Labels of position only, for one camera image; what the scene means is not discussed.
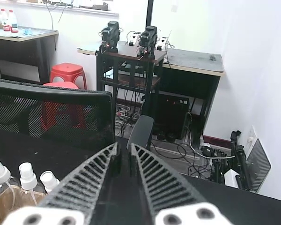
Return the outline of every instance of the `white device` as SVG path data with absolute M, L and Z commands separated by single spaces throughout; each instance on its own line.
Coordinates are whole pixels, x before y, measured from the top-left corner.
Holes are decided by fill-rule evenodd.
M 168 37 L 161 37 L 159 41 L 155 45 L 155 49 L 159 51 L 165 50 L 165 45 L 167 44 L 169 38 Z
M 239 188 L 236 180 L 236 176 L 239 176 L 239 173 L 235 172 L 234 170 L 228 170 L 225 175 L 225 185 L 233 188 Z
M 133 32 L 132 35 L 128 38 L 129 46 L 136 46 L 140 40 L 140 33 Z
M 10 213 L 2 225 L 83 225 L 84 214 L 76 210 L 24 207 Z
M 232 225 L 213 204 L 201 202 L 163 209 L 155 217 L 155 225 Z

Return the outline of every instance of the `chair backrest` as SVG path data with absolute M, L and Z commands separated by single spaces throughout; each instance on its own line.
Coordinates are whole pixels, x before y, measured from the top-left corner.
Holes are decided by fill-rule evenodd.
M 111 93 L 0 79 L 0 129 L 100 150 L 115 141 Z

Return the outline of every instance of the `wall socket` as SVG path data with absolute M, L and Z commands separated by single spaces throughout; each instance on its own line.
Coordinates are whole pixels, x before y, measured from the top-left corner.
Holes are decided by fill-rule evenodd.
M 172 8 L 171 11 L 176 13 L 178 11 L 178 0 L 172 0 Z
M 254 144 L 256 143 L 256 141 L 257 141 L 257 135 L 255 132 L 255 128 L 254 128 L 254 126 L 251 126 L 249 133 L 248 133 L 247 143 L 244 148 L 247 157 L 250 154 L 250 152 L 252 151 L 252 148 L 253 148 Z

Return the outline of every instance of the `plastic bottle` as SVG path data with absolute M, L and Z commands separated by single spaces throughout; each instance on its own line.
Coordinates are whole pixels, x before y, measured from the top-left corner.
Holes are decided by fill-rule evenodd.
M 8 15 L 5 12 L 5 9 L 1 9 L 1 24 L 3 26 L 4 31 L 10 31 L 10 26 L 8 22 Z
M 45 197 L 44 186 L 37 181 L 31 163 L 22 163 L 19 166 L 21 182 L 22 206 L 36 206 Z
M 9 212 L 21 207 L 20 182 L 10 175 L 10 171 L 0 162 L 0 215 L 4 218 Z
M 40 180 L 45 186 L 45 190 L 48 194 L 59 184 L 59 180 L 54 176 L 52 171 L 43 172 Z
M 10 31 L 12 33 L 18 33 L 19 32 L 18 21 L 17 21 L 17 17 L 15 16 L 15 13 L 13 10 L 9 11 L 8 21 L 10 24 Z

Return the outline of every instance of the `chair armrest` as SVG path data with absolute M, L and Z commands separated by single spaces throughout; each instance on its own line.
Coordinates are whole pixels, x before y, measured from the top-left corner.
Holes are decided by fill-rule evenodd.
M 131 149 L 131 144 L 137 144 L 143 148 L 151 140 L 154 119 L 149 116 L 140 116 L 137 120 L 128 140 L 127 149 Z

